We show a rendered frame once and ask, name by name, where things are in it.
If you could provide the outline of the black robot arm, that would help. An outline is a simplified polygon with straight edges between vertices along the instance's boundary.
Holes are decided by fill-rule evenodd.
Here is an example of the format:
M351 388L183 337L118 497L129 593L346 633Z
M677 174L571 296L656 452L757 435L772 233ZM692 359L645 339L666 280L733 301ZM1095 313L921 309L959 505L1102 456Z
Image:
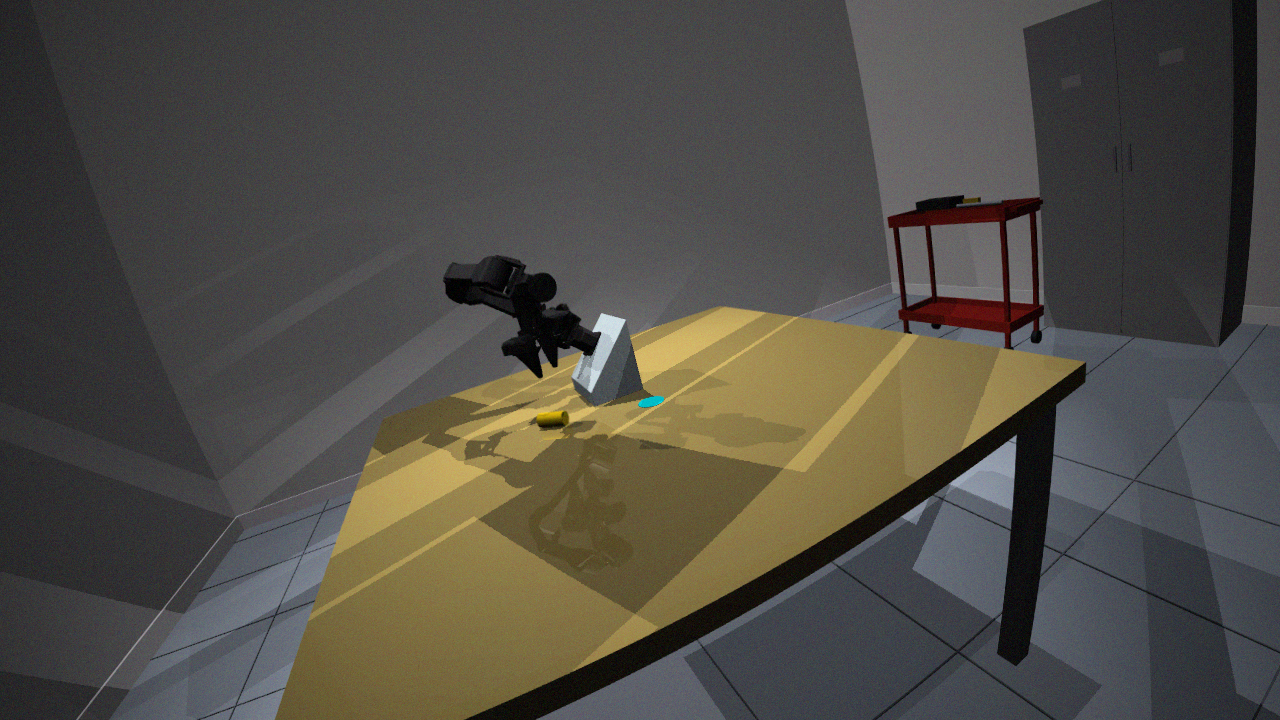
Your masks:
M467 304L468 306L485 304L509 316L515 313L515 307L545 304L554 299L557 291L554 278L544 272L532 275L525 274L525 266L518 259L502 255L483 258L477 264L451 263L443 277L445 295L456 304ZM513 269L515 273L512 273ZM503 293L504 290L506 293ZM531 315L535 334L543 331L563 332L559 348L572 346L581 350L582 355L593 355L602 334L600 331L593 332L579 325L581 318L571 313L567 304L549 309L544 305L540 307L540 313L535 309Z

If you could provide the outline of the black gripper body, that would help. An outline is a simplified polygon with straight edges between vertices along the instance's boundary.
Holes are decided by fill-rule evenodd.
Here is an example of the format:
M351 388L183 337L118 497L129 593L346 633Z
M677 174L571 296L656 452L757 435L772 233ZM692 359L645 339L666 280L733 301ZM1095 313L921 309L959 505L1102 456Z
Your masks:
M518 336L517 337L512 337L509 340L506 340L500 345L500 348L502 348L502 352L503 352L504 356L529 352L530 350L536 348L536 341L535 340L539 340L540 337L544 338L544 337L558 334L558 333L556 333L556 331L543 331L543 329L541 329L543 331L541 333L535 334L535 332L532 329L532 316L531 315L532 315L532 310L535 310L535 309L538 310L538 313L540 313L541 311L541 307L540 307L541 305L545 306L545 304L529 304L529 305L524 305L524 306L520 306L520 307L515 307L515 313L512 313L511 315L512 315L512 318L517 318L518 325L520 325L521 331L518 331Z

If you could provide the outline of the yellow cylinder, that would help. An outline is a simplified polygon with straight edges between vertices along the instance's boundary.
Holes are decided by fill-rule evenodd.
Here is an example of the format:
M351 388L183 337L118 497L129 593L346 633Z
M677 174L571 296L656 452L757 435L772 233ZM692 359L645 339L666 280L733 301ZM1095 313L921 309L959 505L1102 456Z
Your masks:
M562 413L539 413L536 416L538 427L562 427L570 423L570 414Z

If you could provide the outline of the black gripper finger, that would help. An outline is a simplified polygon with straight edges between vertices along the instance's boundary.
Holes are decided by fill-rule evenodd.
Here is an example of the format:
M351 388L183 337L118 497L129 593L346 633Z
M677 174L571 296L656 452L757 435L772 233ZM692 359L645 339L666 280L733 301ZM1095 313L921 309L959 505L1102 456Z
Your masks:
M538 355L540 348L541 346L538 346L536 348L532 348L529 352L512 355L518 357L524 363L524 365L527 366L529 370L532 372L532 374L536 375L539 379L543 378L541 364Z
M540 337L538 340L538 343L541 346L541 350L547 355L547 357L548 357L548 360L549 360L549 363L550 363L550 365L553 368L558 366L558 345L559 345L561 334L563 334L563 332L558 333L558 334L554 334L554 336L544 337L544 338Z

